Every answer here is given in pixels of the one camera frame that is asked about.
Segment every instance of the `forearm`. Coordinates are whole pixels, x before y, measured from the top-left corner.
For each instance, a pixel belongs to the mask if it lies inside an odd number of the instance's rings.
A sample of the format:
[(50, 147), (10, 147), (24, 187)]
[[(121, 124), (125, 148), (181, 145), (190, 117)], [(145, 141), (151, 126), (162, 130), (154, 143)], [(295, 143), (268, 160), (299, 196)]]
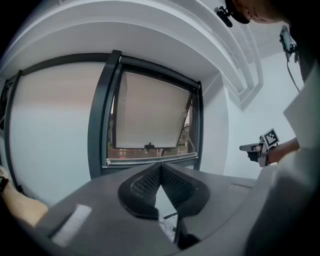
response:
[(293, 138), (285, 143), (276, 146), (268, 154), (269, 163), (279, 162), (285, 155), (290, 152), (297, 151), (300, 148), (297, 138)]

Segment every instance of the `white wall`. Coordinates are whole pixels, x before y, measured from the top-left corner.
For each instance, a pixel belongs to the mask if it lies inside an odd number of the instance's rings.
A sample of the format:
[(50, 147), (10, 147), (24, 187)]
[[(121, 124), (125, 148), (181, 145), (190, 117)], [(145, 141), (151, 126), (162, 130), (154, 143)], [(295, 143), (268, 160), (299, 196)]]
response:
[(11, 116), (11, 155), (28, 195), (51, 206), (90, 180), (88, 123), (104, 63), (74, 63), (23, 76)]
[(222, 175), (228, 152), (229, 119), (220, 72), (202, 81), (202, 90), (204, 127), (200, 171)]
[[(291, 73), (297, 86), (302, 88), (299, 64), (293, 62), (293, 57), (291, 61)], [(259, 136), (269, 129), (275, 129), (280, 143), (295, 137), (283, 114), (298, 94), (287, 70), (285, 54), (281, 52), (262, 59), (262, 69), (264, 86), (244, 111), (239, 110), (227, 97), (229, 144), (224, 175), (253, 179), (259, 176), (261, 167), (250, 161), (247, 153), (239, 150), (239, 146), (259, 142)]]

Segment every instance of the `frosted glass panel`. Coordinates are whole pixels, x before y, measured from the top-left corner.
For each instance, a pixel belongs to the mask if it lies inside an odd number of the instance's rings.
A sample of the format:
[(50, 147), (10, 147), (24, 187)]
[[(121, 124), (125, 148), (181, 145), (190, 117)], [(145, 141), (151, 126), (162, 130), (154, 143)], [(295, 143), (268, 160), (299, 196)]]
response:
[(144, 75), (122, 74), (117, 109), (116, 148), (175, 148), (190, 106), (190, 92)]

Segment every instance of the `black cable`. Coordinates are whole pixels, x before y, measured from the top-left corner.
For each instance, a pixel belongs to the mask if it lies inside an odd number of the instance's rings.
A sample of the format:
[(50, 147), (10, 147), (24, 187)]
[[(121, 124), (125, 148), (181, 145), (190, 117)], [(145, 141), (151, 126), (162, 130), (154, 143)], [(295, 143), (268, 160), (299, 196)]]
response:
[(300, 90), (299, 90), (298, 86), (296, 85), (296, 82), (295, 82), (295, 80), (294, 80), (294, 78), (293, 78), (293, 76), (292, 76), (292, 74), (291, 74), (291, 72), (290, 72), (289, 59), (288, 59), (288, 58), (286, 59), (286, 67), (288, 68), (289, 75), (290, 75), (290, 77), (291, 77), (291, 79), (292, 79), (292, 82), (294, 83), (295, 88), (296, 88), (296, 89), (298, 90), (298, 92), (300, 93)]

